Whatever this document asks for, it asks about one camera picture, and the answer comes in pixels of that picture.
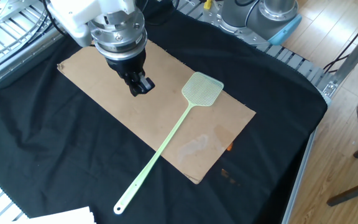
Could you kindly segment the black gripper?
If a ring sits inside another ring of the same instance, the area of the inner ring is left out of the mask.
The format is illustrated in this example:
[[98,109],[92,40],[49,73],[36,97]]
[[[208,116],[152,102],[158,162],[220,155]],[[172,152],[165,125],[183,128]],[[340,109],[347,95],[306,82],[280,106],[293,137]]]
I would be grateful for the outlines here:
[[144,62],[146,59],[145,50],[135,57],[127,60],[106,59],[109,67],[125,80],[133,96],[147,94],[155,87],[154,82],[145,77]]

